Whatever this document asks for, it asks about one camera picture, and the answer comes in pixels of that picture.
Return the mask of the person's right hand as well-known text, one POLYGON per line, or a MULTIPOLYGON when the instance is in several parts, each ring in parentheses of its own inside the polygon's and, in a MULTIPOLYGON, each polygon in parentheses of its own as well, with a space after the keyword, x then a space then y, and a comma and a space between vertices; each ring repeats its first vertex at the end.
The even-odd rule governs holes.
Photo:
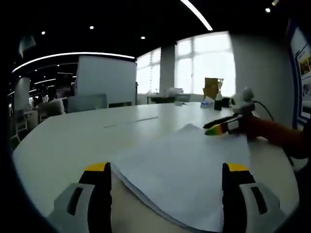
POLYGON ((230 134, 244 134, 248 139, 255 139, 257 137, 268 138, 266 120, 249 115, 242 116, 235 120, 235 122, 238 125, 234 129, 229 130, 230 134))

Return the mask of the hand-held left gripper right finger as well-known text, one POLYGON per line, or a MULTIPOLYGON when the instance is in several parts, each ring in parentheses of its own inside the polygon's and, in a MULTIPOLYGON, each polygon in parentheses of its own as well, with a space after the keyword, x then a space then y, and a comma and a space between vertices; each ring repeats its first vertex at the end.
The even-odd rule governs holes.
POLYGON ((224 233, 277 233, 286 220, 278 197, 242 164, 223 163, 224 233))

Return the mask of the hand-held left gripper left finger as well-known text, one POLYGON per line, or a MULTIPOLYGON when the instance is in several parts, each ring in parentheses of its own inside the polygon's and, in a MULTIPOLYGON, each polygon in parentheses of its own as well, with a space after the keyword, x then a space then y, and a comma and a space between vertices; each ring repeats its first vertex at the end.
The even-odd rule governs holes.
POLYGON ((111 189, 110 163, 91 165, 54 200, 47 219, 59 233, 110 233, 111 189))

